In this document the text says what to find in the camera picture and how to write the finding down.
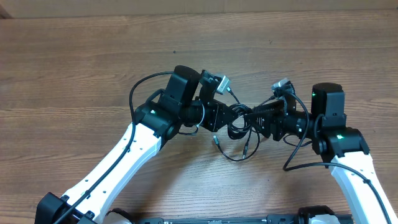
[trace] robotic arm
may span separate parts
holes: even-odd
[[[202,88],[193,100],[199,82]],[[113,150],[82,181],[67,190],[61,198],[48,193],[39,202],[35,224],[53,224],[60,217],[64,217],[64,221],[56,223],[103,223],[120,191],[137,170],[179,132],[181,125],[202,126],[217,132],[238,117],[230,107],[214,99],[215,93],[223,94],[228,88],[226,77],[214,76],[206,70],[199,74],[188,67],[175,67],[166,89],[156,91],[136,109],[134,139],[116,166],[92,192],[87,193],[87,189],[125,150],[131,140],[132,124]],[[341,86],[332,83],[314,85],[311,114],[296,111],[295,90],[288,80],[276,83],[272,91],[277,101],[253,108],[253,113],[244,115],[245,121],[266,138],[272,134],[275,141],[280,141],[287,133],[310,138],[313,150],[321,155],[324,163],[346,165],[364,175],[378,192],[385,212],[379,206],[380,200],[359,175],[342,167],[326,166],[343,190],[357,223],[385,223],[386,213],[391,223],[398,223],[376,177],[368,145],[357,129],[346,128]],[[111,216],[107,217],[106,222],[111,219]]]

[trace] wire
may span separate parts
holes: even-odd
[[[249,142],[249,140],[250,140],[250,135],[251,135],[251,133],[252,133],[252,131],[250,130],[250,132],[249,132],[249,137],[248,137],[248,140],[246,141],[245,147],[247,147],[247,144],[248,144],[248,142]],[[247,156],[247,157],[245,157],[245,158],[242,158],[242,159],[232,159],[231,157],[227,156],[227,155],[224,153],[224,151],[222,150],[222,148],[221,148],[221,146],[220,146],[220,142],[219,142],[217,136],[214,135],[213,138],[214,138],[214,142],[216,143],[216,146],[217,146],[218,150],[220,150],[220,153],[222,153],[222,155],[224,155],[225,158],[227,158],[227,159],[229,159],[229,160],[231,160],[231,161],[234,161],[234,162],[241,162],[241,161],[245,161],[246,159],[249,159],[250,157],[252,157],[252,156],[254,155],[254,153],[257,152],[257,150],[258,150],[258,148],[259,148],[259,146],[260,146],[260,134],[259,134],[258,132],[257,132],[256,134],[257,134],[257,138],[258,138],[256,148],[253,150],[253,152],[252,152],[249,156]]]
[[[324,116],[325,116],[324,114],[318,114],[317,118],[315,119],[315,122],[313,124],[313,137],[315,137],[315,138],[317,138],[317,135],[318,135],[318,131],[317,130],[318,130],[319,119],[324,117]]]
[[[228,87],[226,90],[235,98],[236,102],[241,103],[239,102],[238,97],[235,96],[234,92],[232,92],[232,89],[230,87]]]
[[[296,96],[295,94],[292,94],[292,93],[289,93],[289,92],[286,92],[286,94],[294,97],[298,101],[298,103],[300,103],[301,107],[303,108],[303,110],[305,112],[305,117],[307,119],[307,122],[305,123],[305,128],[304,128],[304,133],[303,133],[302,138],[300,139],[300,141],[298,142],[296,148],[293,150],[292,154],[290,155],[290,157],[287,159],[287,161],[285,162],[285,164],[283,166],[283,170],[284,171],[288,171],[286,167],[291,162],[293,157],[296,155],[297,151],[300,149],[300,146],[303,144],[303,141],[304,141],[304,139],[305,139],[305,137],[307,135],[307,132],[308,132],[308,125],[310,123],[310,114],[308,113],[307,108],[305,107],[304,103],[300,100],[300,98],[298,96]]]
[[[369,185],[369,187],[371,188],[371,190],[374,193],[374,196],[376,197],[377,201],[379,202],[380,208],[384,214],[384,217],[386,218],[387,223],[391,224],[391,220],[387,213],[386,207],[384,206],[384,203],[383,203],[379,193],[377,192],[376,188],[373,186],[371,180],[367,179],[363,174],[361,174],[357,170],[355,170],[349,166],[334,163],[334,162],[312,162],[312,163],[308,163],[308,164],[302,164],[302,165],[298,165],[298,166],[289,167],[289,168],[286,168],[285,171],[296,170],[296,169],[301,169],[301,168],[306,168],[306,167],[313,167],[313,166],[335,166],[335,167],[340,167],[340,168],[349,170],[349,171],[353,172],[354,174],[358,175],[360,178],[363,179],[364,184]]]
[[[227,91],[228,91],[228,93],[230,93],[233,96],[233,98],[237,102],[237,103],[229,106],[229,108],[231,108],[238,115],[237,119],[242,117],[242,116],[244,116],[244,115],[246,115],[246,114],[253,113],[253,110],[250,107],[240,103],[238,97],[236,97],[236,95],[233,93],[233,91],[232,91],[232,89],[230,87],[227,88]],[[262,104],[264,104],[264,103],[266,103],[266,102],[268,102],[270,100],[273,100],[273,99],[275,99],[275,96],[270,97],[269,99],[267,99]],[[225,158],[227,158],[227,159],[229,159],[231,161],[234,161],[234,162],[240,162],[240,161],[244,161],[246,159],[249,159],[250,157],[252,157],[257,152],[257,150],[259,148],[259,145],[260,145],[261,139],[260,139],[260,131],[256,130],[247,119],[244,119],[243,127],[235,126],[233,124],[235,121],[236,120],[228,123],[228,136],[229,136],[230,139],[232,139],[232,140],[241,139],[241,138],[245,137],[245,135],[247,133],[249,133],[248,139],[246,140],[246,143],[245,143],[244,148],[243,148],[243,158],[242,159],[233,159],[233,158],[227,156],[224,153],[224,151],[222,150],[222,148],[220,146],[220,142],[219,142],[217,136],[213,136],[213,138],[214,138],[214,141],[215,141],[215,143],[217,145],[218,150],[220,150],[220,153],[222,153],[222,155],[225,156]],[[252,151],[252,153],[246,157],[246,154],[248,152],[248,147],[249,147],[249,141],[250,141],[252,132],[257,134],[257,145],[256,145],[256,148]]]
[[[196,130],[194,132],[192,132],[192,133],[181,133],[181,132],[178,132],[178,133],[181,134],[181,135],[196,135],[197,132],[199,131],[199,127],[196,126],[196,125],[195,125],[195,127],[196,127]]]
[[[275,99],[275,96],[271,96],[270,98],[266,99],[264,102],[260,103],[258,106],[262,106],[262,105],[264,105],[265,103],[267,103],[268,101],[274,100],[274,99]]]
[[[284,141],[284,143],[286,143],[286,144],[288,144],[288,145],[290,145],[290,146],[296,147],[297,145],[292,144],[292,143],[290,143],[290,142],[288,142],[288,141],[286,140],[287,137],[292,136],[292,135],[293,135],[293,134],[288,134],[288,135],[286,135],[286,136],[283,138],[283,141]],[[312,143],[312,141],[307,141],[306,143],[302,144],[301,147],[305,147],[305,146],[307,146],[307,145],[309,145],[309,144],[311,144],[311,143]]]
[[[139,80],[132,88],[129,94],[129,107],[130,107],[130,113],[131,113],[131,138],[129,142],[127,143],[126,147],[124,148],[123,152],[120,154],[120,156],[113,162],[111,167],[88,189],[86,192],[56,221],[54,224],[60,224],[62,220],[64,220],[71,212],[85,199],[87,198],[90,193],[105,179],[105,177],[117,166],[117,164],[120,162],[120,160],[124,157],[124,155],[130,150],[130,146],[132,143],[132,140],[134,139],[135,133],[136,133],[136,123],[134,120],[134,107],[132,105],[132,94],[134,93],[134,90],[137,88],[138,85],[140,85],[143,81],[148,80],[150,78],[159,76],[159,75],[168,75],[172,74],[173,72],[159,72],[155,73],[152,75],[149,75],[141,80]]]

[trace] metal connector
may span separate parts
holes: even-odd
[[[272,91],[275,91],[277,88],[282,87],[283,85],[285,85],[285,84],[288,83],[288,82],[289,82],[289,79],[288,79],[288,78],[284,78],[284,79],[282,79],[281,81],[279,81],[279,82],[277,82],[277,83],[274,83],[274,84],[271,86],[271,90],[272,90]]]
[[[220,84],[217,87],[216,92],[223,95],[226,89],[229,87],[231,80],[227,76],[224,75],[223,79],[221,80]]]
[[[247,144],[244,145],[242,159],[246,158],[246,154],[248,153],[249,146]]]
[[[213,139],[214,139],[214,143],[216,143],[216,145],[219,146],[220,142],[218,141],[218,137],[214,135]]]

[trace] wooden table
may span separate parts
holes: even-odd
[[[47,192],[61,195],[89,173],[130,122],[133,84],[176,65],[229,76],[249,106],[284,77],[308,107],[312,85],[343,85],[348,126],[366,138],[398,211],[398,11],[118,16],[0,21],[0,223],[33,223]],[[135,106],[167,80],[140,86]],[[255,217],[309,205],[350,212],[328,170],[282,170],[292,147],[263,141],[252,159],[235,163],[212,135],[201,129],[169,141],[112,207],[164,218]],[[230,140],[225,128],[217,135],[227,153],[241,154],[244,139]],[[316,161],[309,146],[292,165]]]

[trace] black cable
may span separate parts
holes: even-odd
[[[238,97],[236,97],[236,95],[233,93],[231,88],[227,88],[227,91],[233,96],[233,98],[236,100],[237,103],[229,106],[229,108],[231,108],[237,115],[237,119],[244,116],[245,114],[249,114],[249,113],[253,113],[253,110],[251,108],[249,108],[248,106],[240,103],[240,101],[238,100]],[[220,150],[220,153],[222,153],[222,155],[225,156],[225,158],[234,161],[234,162],[240,162],[240,161],[244,161],[246,159],[249,159],[250,157],[252,157],[258,150],[259,145],[260,145],[260,132],[256,129],[252,129],[252,125],[251,123],[248,122],[248,120],[244,119],[244,124],[243,127],[237,127],[235,126],[233,123],[234,121],[228,123],[228,136],[230,139],[232,140],[237,140],[237,139],[241,139],[243,137],[245,137],[245,135],[249,132],[249,136],[248,139],[246,140],[246,143],[244,145],[243,148],[243,158],[242,159],[232,159],[229,156],[227,156],[224,151],[222,150],[221,146],[220,146],[220,142],[218,141],[218,138],[216,136],[213,136],[215,143],[217,145],[217,148]],[[246,153],[248,152],[248,147],[249,147],[249,141],[250,141],[250,137],[251,137],[251,133],[254,132],[257,134],[257,146],[256,148],[252,151],[252,153],[246,157]]]
[[[247,147],[247,144],[248,144],[248,142],[249,142],[249,140],[250,140],[251,132],[252,132],[252,131],[250,130],[250,132],[249,132],[249,137],[248,137],[248,140],[246,141],[245,147]],[[229,160],[231,160],[231,161],[234,161],[234,162],[241,162],[241,161],[245,161],[246,159],[249,159],[250,157],[252,157],[252,156],[254,155],[254,153],[257,152],[257,150],[258,150],[258,148],[259,148],[259,146],[260,146],[260,134],[259,134],[258,132],[257,132],[256,134],[257,134],[257,138],[258,138],[256,148],[253,150],[253,152],[252,152],[249,156],[247,156],[247,157],[245,157],[245,158],[242,158],[242,159],[232,159],[231,157],[227,156],[227,155],[224,153],[224,151],[221,149],[220,142],[219,142],[217,136],[214,135],[213,138],[214,138],[214,142],[216,143],[216,146],[217,146],[218,150],[220,150],[220,153],[222,153],[222,155],[224,155],[225,158],[227,158],[227,159],[229,159]]]
[[[241,102],[239,102],[238,97],[235,96],[234,92],[232,92],[231,88],[228,87],[227,91],[235,98],[236,102],[241,103]]]
[[[338,164],[338,163],[334,163],[334,162],[312,162],[312,163],[308,163],[308,164],[302,164],[302,165],[298,165],[298,166],[289,167],[289,168],[286,168],[285,171],[301,169],[301,168],[306,168],[306,167],[313,167],[313,166],[335,166],[335,167],[340,167],[340,168],[349,170],[349,171],[353,172],[354,174],[358,175],[360,178],[363,179],[363,182],[365,184],[369,185],[369,187],[371,188],[371,190],[374,193],[374,196],[376,197],[377,201],[379,202],[380,208],[384,214],[384,217],[386,218],[387,223],[391,224],[391,220],[387,213],[386,207],[384,206],[384,203],[381,200],[381,197],[380,197],[379,193],[377,192],[376,188],[373,186],[371,180],[367,179],[364,175],[362,175],[360,172],[356,171],[355,169],[348,167],[346,165]]]
[[[181,133],[181,132],[178,132],[178,133],[181,135],[196,135],[197,132],[199,131],[199,128],[198,128],[198,126],[195,126],[195,127],[196,127],[196,130],[192,133]]]
[[[262,106],[264,103],[267,103],[268,101],[274,100],[274,99],[275,99],[275,96],[271,96],[270,98],[264,100],[264,102],[260,103],[258,106]]]
[[[136,133],[136,124],[134,121],[134,107],[132,105],[132,94],[134,93],[134,90],[137,88],[138,85],[140,85],[143,81],[148,80],[150,78],[159,76],[159,75],[168,75],[172,74],[173,72],[159,72],[155,73],[152,75],[149,75],[141,80],[139,80],[132,88],[130,91],[129,95],[129,106],[130,106],[130,113],[131,113],[131,138],[129,142],[127,143],[126,147],[124,148],[123,152],[120,154],[120,156],[115,160],[115,162],[111,165],[111,167],[88,189],[86,192],[56,221],[54,224],[60,224],[71,212],[85,199],[87,198],[90,193],[100,184],[105,177],[117,166],[117,164],[120,162],[120,160],[124,157],[124,155],[130,150],[130,146],[132,143],[132,140],[134,139],[135,133]]]
[[[296,96],[295,94],[289,93],[289,92],[285,92],[285,93],[290,95],[290,96],[292,96],[292,97],[294,97],[298,101],[298,103],[300,103],[301,107],[303,108],[303,110],[305,112],[305,117],[306,117],[306,120],[307,120],[307,122],[305,123],[305,128],[304,128],[304,133],[303,133],[302,138],[300,139],[300,141],[298,142],[296,148],[293,150],[292,154],[290,155],[290,157],[287,159],[287,161],[285,162],[285,164],[283,166],[283,170],[284,171],[288,171],[286,167],[291,162],[293,157],[296,155],[297,151],[300,149],[300,146],[303,144],[303,141],[304,141],[304,139],[305,139],[305,137],[307,135],[308,124],[310,123],[310,114],[309,114],[307,108],[305,107],[304,103],[300,100],[300,98],[298,96]]]
[[[318,114],[317,118],[315,118],[315,122],[313,124],[313,137],[316,138],[318,136],[318,122],[319,119],[324,117],[324,114]]]
[[[286,135],[286,136],[283,138],[284,143],[286,143],[286,144],[288,144],[288,145],[290,145],[290,146],[296,147],[297,145],[292,144],[292,143],[290,143],[290,142],[288,142],[288,141],[286,140],[286,138],[289,137],[289,136],[293,136],[293,134],[288,134],[288,135]],[[311,143],[312,143],[312,141],[307,141],[306,143],[302,144],[301,147],[305,147],[305,146],[307,146],[307,145],[309,145],[309,144],[311,144]]]

